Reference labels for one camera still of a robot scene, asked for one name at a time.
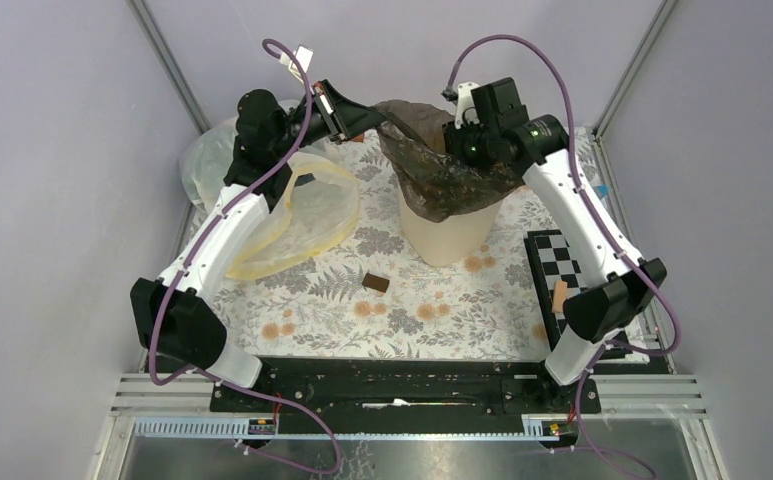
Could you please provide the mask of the dark trash bag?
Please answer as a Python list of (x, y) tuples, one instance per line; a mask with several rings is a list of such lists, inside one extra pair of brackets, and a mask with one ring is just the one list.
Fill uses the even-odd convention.
[(416, 215), (434, 222), (473, 213), (524, 186), (506, 165), (474, 168), (445, 151), (443, 126), (453, 119), (425, 103), (386, 100), (373, 106), (386, 120), (376, 127), (403, 198)]

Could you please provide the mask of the translucent white plastic bag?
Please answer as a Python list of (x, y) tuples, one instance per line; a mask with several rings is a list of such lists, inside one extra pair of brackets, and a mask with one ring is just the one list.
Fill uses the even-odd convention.
[[(194, 140), (180, 154), (179, 171), (191, 203), (208, 213), (217, 203), (233, 159), (236, 119)], [(356, 226), (359, 181), (340, 165), (338, 146), (321, 139), (289, 160), (294, 180), (279, 205), (247, 238), (226, 276), (256, 280), (298, 266), (341, 243)]]

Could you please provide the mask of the beige plastic trash bin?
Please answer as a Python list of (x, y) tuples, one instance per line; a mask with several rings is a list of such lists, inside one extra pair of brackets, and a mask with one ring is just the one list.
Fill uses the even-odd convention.
[(410, 129), (406, 138), (444, 167), (431, 164), (418, 181), (398, 172), (401, 227), (424, 262), (450, 265), (486, 241), (503, 201), (491, 203), (480, 193), (480, 171), (446, 154), (440, 132), (421, 135)]

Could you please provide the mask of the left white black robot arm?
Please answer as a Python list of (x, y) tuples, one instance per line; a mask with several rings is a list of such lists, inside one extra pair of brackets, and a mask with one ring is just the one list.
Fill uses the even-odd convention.
[(235, 346), (209, 303), (245, 241), (293, 187), (288, 165), (300, 148), (326, 139), (348, 141), (385, 122), (375, 108), (341, 95), (327, 80), (306, 88), (291, 110), (268, 90), (244, 94), (237, 105), (232, 163), (219, 198), (177, 258), (154, 279), (140, 278), (130, 301), (140, 344), (235, 384), (234, 398), (250, 411), (271, 401), (262, 362)]

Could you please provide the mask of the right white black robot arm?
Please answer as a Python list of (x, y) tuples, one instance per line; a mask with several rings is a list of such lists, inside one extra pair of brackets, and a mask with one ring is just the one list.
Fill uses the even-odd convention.
[(472, 167), (506, 166), (521, 176), (581, 269), (586, 289), (564, 301), (565, 329), (544, 361), (548, 377), (535, 386), (539, 405), (559, 412), (574, 400), (573, 383), (599, 348), (648, 306), (666, 267), (625, 237), (586, 181), (562, 123), (552, 115), (530, 117), (513, 79), (465, 82), (442, 95), (456, 107), (443, 127), (447, 152)]

